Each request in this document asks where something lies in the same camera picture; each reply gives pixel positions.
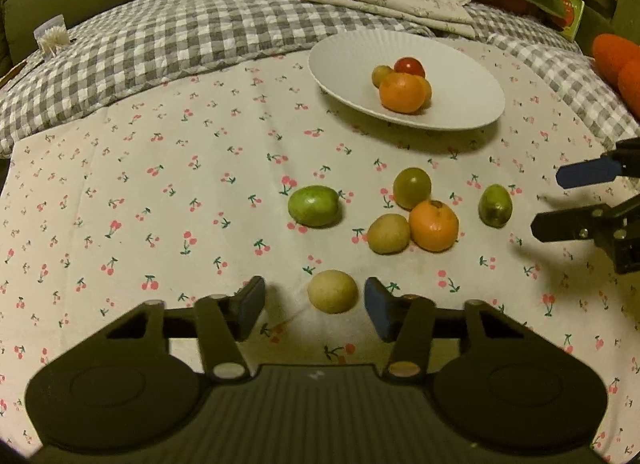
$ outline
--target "cherry print tablecloth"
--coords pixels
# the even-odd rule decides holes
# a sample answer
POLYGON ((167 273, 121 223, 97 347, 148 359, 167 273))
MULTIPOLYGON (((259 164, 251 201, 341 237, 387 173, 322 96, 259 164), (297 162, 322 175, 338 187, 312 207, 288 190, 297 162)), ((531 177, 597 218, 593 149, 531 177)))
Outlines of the cherry print tablecloth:
MULTIPOLYGON (((442 307, 485 300, 591 365, 609 386, 594 448, 626 462, 640 442, 638 278, 612 274, 589 242, 540 244, 529 225, 539 211, 614 204, 631 190, 624 181, 559 189, 558 166, 602 152, 587 128, 517 60, 481 43, 442 41, 501 83, 507 107, 497 123, 448 134, 369 118, 322 94, 308 52, 298 52, 165 84, 21 140, 0 199, 2 438, 25 454, 37 449, 24 410, 29 378, 120 314, 149 298, 188 307, 233 294, 254 274, 269 293, 241 346, 253 368, 381 365, 390 346, 376 338, 362 300, 338 316, 308 304, 311 277, 340 269, 360 285, 376 276, 394 294, 442 307), (381 258, 366 231, 380 214, 404 214, 392 183, 409 166, 431 175, 434 198, 460 218, 460 238, 447 253, 411 246, 381 258), (477 215, 494 183, 513 195, 503 230, 477 215), (309 184, 338 191, 339 225, 292 222, 287 198, 309 184)), ((172 350, 200 367, 194 344, 172 350)))

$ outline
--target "green tomato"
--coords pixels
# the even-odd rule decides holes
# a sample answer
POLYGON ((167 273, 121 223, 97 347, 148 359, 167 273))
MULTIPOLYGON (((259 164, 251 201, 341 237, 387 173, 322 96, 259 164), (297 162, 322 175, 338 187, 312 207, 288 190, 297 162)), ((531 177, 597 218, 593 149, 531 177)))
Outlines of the green tomato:
POLYGON ((511 219, 513 202, 506 188, 492 184, 484 190, 478 203, 478 214, 484 224, 492 228, 502 228, 511 219))
POLYGON ((394 200, 403 209, 411 211, 431 196, 431 178, 420 168, 402 170, 394 181, 394 200))
POLYGON ((298 224, 321 228, 340 218, 340 197, 327 186, 306 186, 289 197, 289 215, 298 224))

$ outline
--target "tangerine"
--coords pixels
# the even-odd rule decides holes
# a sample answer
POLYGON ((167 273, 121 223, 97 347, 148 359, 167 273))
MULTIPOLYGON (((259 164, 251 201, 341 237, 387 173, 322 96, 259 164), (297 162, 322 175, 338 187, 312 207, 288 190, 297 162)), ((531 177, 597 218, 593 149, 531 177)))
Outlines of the tangerine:
POLYGON ((440 253, 456 243, 460 223, 453 210, 443 202, 425 200, 409 213, 409 229, 418 247, 440 253))
POLYGON ((420 76, 391 72, 380 83, 382 106, 400 114, 413 114, 424 104, 428 89, 420 76))
POLYGON ((433 95, 433 91, 431 90, 431 83, 429 83, 426 78, 418 76, 418 80, 420 81, 420 83, 424 85, 424 89, 426 90, 424 101, 422 102, 422 106, 420 107, 420 108, 424 108, 428 106, 429 103, 431 103, 431 97, 433 95))

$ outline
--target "gray checkered blanket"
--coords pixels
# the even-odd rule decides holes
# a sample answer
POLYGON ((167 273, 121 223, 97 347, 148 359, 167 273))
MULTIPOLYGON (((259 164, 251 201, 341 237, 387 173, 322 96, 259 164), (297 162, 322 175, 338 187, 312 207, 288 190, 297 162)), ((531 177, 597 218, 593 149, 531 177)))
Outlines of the gray checkered blanket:
POLYGON ((529 66, 607 150, 612 150, 621 139, 640 137, 638 122, 618 94, 595 73, 591 58, 501 34, 492 34, 487 43, 529 66))
MULTIPOLYGON (((556 32, 480 4, 468 6, 479 40, 493 33, 578 52, 556 32)), ((16 141, 83 118, 160 83, 259 57, 311 48, 345 30, 425 27, 298 0, 135 0, 70 30, 76 42, 42 62, 34 53, 0 91, 0 157, 16 141)))

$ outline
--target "fruit on plate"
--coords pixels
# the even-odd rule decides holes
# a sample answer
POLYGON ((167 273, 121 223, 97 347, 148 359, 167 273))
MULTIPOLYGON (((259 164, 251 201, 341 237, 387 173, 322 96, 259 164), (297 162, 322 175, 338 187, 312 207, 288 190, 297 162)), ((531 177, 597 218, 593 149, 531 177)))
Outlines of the fruit on plate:
POLYGON ((394 70, 389 65, 378 65, 371 73, 371 81, 376 88, 380 88, 380 83, 387 74, 391 74, 394 70))
POLYGON ((321 228, 340 218, 340 198, 327 186, 306 186, 289 197, 289 215, 298 224, 321 228))
POLYGON ((484 224, 492 228, 503 228, 513 213, 513 202, 507 189, 492 184, 484 190, 478 203, 478 214, 484 224))
POLYGON ((358 303, 358 286, 341 270, 318 272, 306 288, 311 305, 326 314, 347 312, 358 303))
POLYGON ((425 77, 424 67, 417 59, 411 57, 400 58, 394 65, 396 72, 406 72, 415 76, 425 77))
POLYGON ((417 77, 420 82, 424 85, 424 89, 426 90, 426 95, 424 97, 424 102, 420 108, 427 107, 429 103, 431 103, 431 96, 433 95, 433 91, 431 91, 431 83, 429 83, 425 78, 417 77))
POLYGON ((367 231, 367 243, 377 254, 394 254, 404 251, 411 240, 409 222, 397 213, 378 217, 367 231))
POLYGON ((385 76, 378 91, 382 106, 399 114, 418 111, 428 95, 428 89, 420 76, 404 72, 392 72, 385 76))
POLYGON ((440 253, 458 240, 460 223, 453 210, 438 200, 420 202, 409 213, 411 238, 425 251, 440 253))
POLYGON ((394 180, 394 201, 411 211, 431 196, 431 178, 421 168, 406 168, 394 180))

